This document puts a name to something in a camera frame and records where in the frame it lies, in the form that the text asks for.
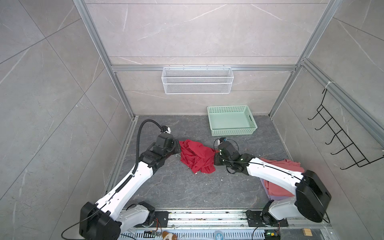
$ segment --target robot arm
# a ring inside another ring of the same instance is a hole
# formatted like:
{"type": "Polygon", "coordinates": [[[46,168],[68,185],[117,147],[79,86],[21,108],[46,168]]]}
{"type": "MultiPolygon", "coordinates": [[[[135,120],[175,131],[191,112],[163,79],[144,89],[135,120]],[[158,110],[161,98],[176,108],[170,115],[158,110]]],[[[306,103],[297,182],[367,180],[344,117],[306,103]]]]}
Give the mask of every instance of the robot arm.
{"type": "Polygon", "coordinates": [[[137,169],[132,170],[105,196],[95,204],[86,203],[80,211],[79,233],[85,239],[115,240],[124,232],[137,224],[151,225],[155,208],[140,202],[135,207],[122,212],[128,200],[148,180],[165,160],[180,153],[180,144],[170,134],[170,129],[160,133],[156,142],[139,157],[137,169]]]}
{"type": "MultiPolygon", "coordinates": [[[[122,209],[169,156],[181,152],[179,141],[170,134],[170,129],[165,126],[162,129],[156,142],[140,155],[136,171],[134,167],[95,204],[88,202],[81,208],[79,233],[85,239],[116,240],[121,232],[137,224],[152,224],[155,208],[151,205],[140,202],[126,211],[122,212],[122,209]]],[[[272,225],[283,218],[300,215],[314,222],[322,221],[331,195],[314,172],[290,171],[247,153],[240,155],[225,138],[219,140],[218,149],[215,165],[226,165],[235,172],[263,178],[294,195],[280,201],[269,201],[260,216],[265,224],[272,225]]]]}
{"type": "Polygon", "coordinates": [[[226,165],[227,170],[229,167],[235,172],[260,177],[294,195],[279,201],[269,201],[261,215],[265,224],[272,225],[283,218],[297,216],[304,216],[314,222],[323,220],[331,194],[316,173],[310,170],[304,173],[290,171],[247,153],[240,155],[224,137],[218,141],[218,150],[215,165],[226,165]]]}

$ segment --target white robot arm segment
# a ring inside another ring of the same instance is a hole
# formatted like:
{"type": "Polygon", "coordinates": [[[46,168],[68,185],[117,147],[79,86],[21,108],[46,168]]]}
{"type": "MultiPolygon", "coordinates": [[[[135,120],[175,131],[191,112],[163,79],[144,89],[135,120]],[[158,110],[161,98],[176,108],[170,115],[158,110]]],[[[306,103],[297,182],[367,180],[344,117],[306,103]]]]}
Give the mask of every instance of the white robot arm segment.
{"type": "Polygon", "coordinates": [[[124,208],[128,200],[133,196],[133,194],[139,189],[139,187],[153,175],[152,168],[148,167],[148,164],[144,162],[139,162],[135,176],[131,177],[129,184],[125,184],[118,192],[116,192],[124,182],[132,176],[132,170],[116,185],[109,193],[99,199],[96,204],[97,208],[101,209],[103,212],[110,212],[110,217],[113,220],[116,220],[121,210],[124,208]]]}
{"type": "Polygon", "coordinates": [[[303,178],[301,172],[290,171],[264,162],[259,158],[253,158],[247,166],[248,174],[254,177],[260,177],[272,182],[289,192],[296,195],[296,183],[303,178]]]}

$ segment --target wooden block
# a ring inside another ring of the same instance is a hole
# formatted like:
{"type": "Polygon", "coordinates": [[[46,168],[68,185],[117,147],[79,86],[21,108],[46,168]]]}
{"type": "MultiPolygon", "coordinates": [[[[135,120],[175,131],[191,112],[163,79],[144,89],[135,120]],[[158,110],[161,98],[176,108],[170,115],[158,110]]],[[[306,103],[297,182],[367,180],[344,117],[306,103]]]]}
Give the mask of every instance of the wooden block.
{"type": "Polygon", "coordinates": [[[303,228],[304,236],[312,236],[312,231],[309,228],[303,228]]]}

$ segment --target pink cloth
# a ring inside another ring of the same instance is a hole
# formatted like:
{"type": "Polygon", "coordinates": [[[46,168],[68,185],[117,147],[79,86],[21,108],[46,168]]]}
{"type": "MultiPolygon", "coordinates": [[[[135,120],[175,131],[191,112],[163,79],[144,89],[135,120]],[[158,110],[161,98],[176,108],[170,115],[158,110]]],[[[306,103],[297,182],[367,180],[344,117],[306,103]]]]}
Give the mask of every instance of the pink cloth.
{"type": "MultiPolygon", "coordinates": [[[[282,161],[268,160],[265,158],[260,158],[262,161],[275,165],[277,167],[281,167],[287,170],[296,171],[296,172],[304,172],[304,168],[300,167],[299,162],[293,162],[289,159],[284,159],[282,161]]],[[[294,195],[285,190],[284,188],[277,186],[274,183],[268,182],[264,180],[265,188],[267,189],[267,194],[271,196],[279,196],[279,197],[293,197],[294,195]]]]}

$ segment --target gray tile wall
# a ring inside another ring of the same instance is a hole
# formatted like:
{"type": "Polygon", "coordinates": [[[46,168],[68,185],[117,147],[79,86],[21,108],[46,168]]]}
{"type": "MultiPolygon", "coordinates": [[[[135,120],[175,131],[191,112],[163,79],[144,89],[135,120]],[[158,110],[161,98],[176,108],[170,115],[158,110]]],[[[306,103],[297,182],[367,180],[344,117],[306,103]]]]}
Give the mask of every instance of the gray tile wall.
{"type": "Polygon", "coordinates": [[[295,64],[324,0],[88,0],[113,64],[295,64]]]}
{"type": "Polygon", "coordinates": [[[288,71],[235,71],[229,94],[165,94],[161,71],[118,72],[136,114],[206,115],[207,106],[248,105],[254,115],[267,115],[288,71]]]}
{"type": "MultiPolygon", "coordinates": [[[[384,125],[383,11],[384,1],[381,0],[344,0],[310,56],[316,65],[382,125],[384,125]]],[[[339,122],[345,126],[346,131],[369,160],[383,155],[382,147],[339,103],[335,102],[332,108],[339,122]]],[[[346,153],[332,157],[329,155],[329,147],[322,144],[321,139],[314,141],[315,143],[319,141],[316,143],[318,148],[324,148],[325,159],[330,161],[335,159],[337,161],[335,165],[340,167],[350,163],[346,153]]],[[[383,161],[344,171],[338,170],[335,165],[330,165],[330,168],[371,237],[383,239],[384,228],[381,224],[384,214],[383,161]]]]}
{"type": "Polygon", "coordinates": [[[334,18],[310,59],[384,124],[384,38],[334,18]]]}
{"type": "MultiPolygon", "coordinates": [[[[310,60],[381,124],[384,124],[383,10],[381,0],[344,0],[310,55],[310,60]]],[[[273,120],[294,160],[316,172],[322,165],[319,172],[333,196],[328,214],[342,239],[383,239],[384,159],[364,167],[340,169],[353,164],[353,160],[345,150],[331,155],[343,146],[337,139],[325,144],[331,141],[333,133],[329,127],[315,130],[324,124],[321,117],[308,120],[316,114],[323,89],[304,70],[273,120]]],[[[383,156],[382,146],[332,95],[327,93],[323,105],[370,161],[383,156]]],[[[331,125],[339,130],[335,123],[331,125]]],[[[350,143],[344,134],[340,138],[345,145],[350,143]]],[[[348,150],[355,159],[363,159],[355,147],[348,150]]]]}
{"type": "Polygon", "coordinates": [[[0,239],[59,239],[102,195],[129,117],[72,0],[0,9],[0,239]]]}
{"type": "MultiPolygon", "coordinates": [[[[334,156],[330,154],[338,152],[342,146],[337,139],[330,145],[325,144],[331,141],[333,134],[328,127],[315,130],[324,124],[319,115],[312,121],[308,120],[316,114],[323,89],[304,70],[298,75],[273,121],[292,159],[301,162],[305,169],[315,171],[330,191],[332,200],[327,213],[339,237],[381,239],[379,219],[383,214],[383,203],[378,189],[382,187],[375,182],[383,181],[380,172],[384,165],[377,161],[362,168],[340,169],[351,165],[353,160],[346,151],[334,156]]],[[[378,143],[329,93],[324,99],[324,106],[369,159],[382,155],[378,143]]]]}

